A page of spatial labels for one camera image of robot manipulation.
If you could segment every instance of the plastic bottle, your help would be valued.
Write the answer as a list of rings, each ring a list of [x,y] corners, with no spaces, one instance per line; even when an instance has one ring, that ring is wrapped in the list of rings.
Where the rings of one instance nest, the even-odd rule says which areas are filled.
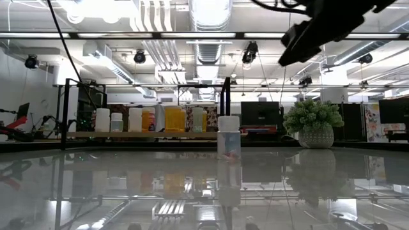
[[[193,132],[202,132],[203,108],[193,108]]]
[[[180,106],[165,107],[165,132],[179,132],[180,131]]]
[[[217,156],[220,159],[241,159],[240,120],[238,116],[221,116],[218,118]]]
[[[95,131],[109,132],[109,109],[96,109]]]
[[[128,117],[128,132],[142,132],[142,109],[130,108]]]
[[[142,132],[155,131],[155,108],[146,107],[142,109]]]
[[[122,132],[122,131],[123,131],[122,113],[113,112],[111,114],[111,132]]]
[[[207,111],[203,111],[202,132],[206,132],[207,127]]]

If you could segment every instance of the camera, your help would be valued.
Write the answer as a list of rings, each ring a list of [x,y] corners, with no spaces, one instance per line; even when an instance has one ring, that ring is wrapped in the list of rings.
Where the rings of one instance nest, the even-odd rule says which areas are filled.
[[[146,57],[145,57],[145,54],[144,54],[144,50],[137,50],[137,51],[136,51],[136,54],[135,54],[135,56],[134,56],[134,61],[135,61],[137,64],[143,64],[143,63],[145,63]]]

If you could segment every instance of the green plant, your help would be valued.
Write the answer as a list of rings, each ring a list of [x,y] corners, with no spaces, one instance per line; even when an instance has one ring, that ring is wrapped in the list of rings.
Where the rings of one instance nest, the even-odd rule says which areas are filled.
[[[314,102],[306,100],[296,102],[289,112],[284,115],[284,127],[289,133],[299,131],[314,131],[327,127],[342,127],[344,125],[338,113],[338,105],[331,102]]]

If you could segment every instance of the black cable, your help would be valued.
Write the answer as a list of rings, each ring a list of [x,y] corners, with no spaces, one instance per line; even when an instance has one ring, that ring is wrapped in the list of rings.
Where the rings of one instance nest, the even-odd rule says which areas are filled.
[[[281,0],[281,4],[290,9],[301,5],[300,3],[295,3],[295,4],[287,3],[286,0]]]
[[[82,83],[82,80],[81,80],[81,77],[79,76],[79,72],[78,72],[78,70],[77,70],[77,67],[75,67],[74,61],[72,60],[72,57],[71,57],[71,54],[70,54],[70,51],[68,50],[68,47],[67,47],[67,45],[66,45],[66,43],[65,43],[65,39],[64,39],[64,36],[63,36],[63,32],[61,32],[61,28],[59,27],[56,14],[54,13],[54,9],[52,8],[52,5],[51,5],[51,1],[50,1],[50,0],[47,0],[47,3],[48,3],[48,5],[49,5],[50,12],[51,12],[51,15],[52,15],[52,19],[53,19],[53,21],[54,21],[54,24],[56,25],[56,28],[57,28],[57,30],[58,30],[59,37],[60,37],[61,41],[63,42],[63,46],[64,46],[64,49],[65,49],[66,55],[68,56],[68,59],[69,59],[70,62],[71,62],[72,68],[74,68],[75,74],[76,74],[76,76],[78,77],[78,81]],[[91,96],[89,95],[89,93],[88,93],[86,90],[85,90],[85,93],[87,94],[88,100],[92,103],[94,109],[96,109],[96,105],[95,105],[94,102],[92,101]]]
[[[275,7],[275,6],[269,6],[267,4],[261,3],[258,0],[251,0],[253,3],[256,5],[266,9],[266,10],[272,10],[275,12],[285,12],[285,13],[299,13],[302,15],[307,15],[307,12],[305,10],[297,10],[297,9],[288,9],[288,8],[281,8],[281,7]]]

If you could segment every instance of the colorful poster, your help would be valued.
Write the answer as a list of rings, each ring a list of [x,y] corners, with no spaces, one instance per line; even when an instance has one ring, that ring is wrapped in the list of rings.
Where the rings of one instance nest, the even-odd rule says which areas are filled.
[[[379,104],[365,104],[366,137],[368,142],[388,142],[388,131],[405,130],[405,124],[381,124]]]

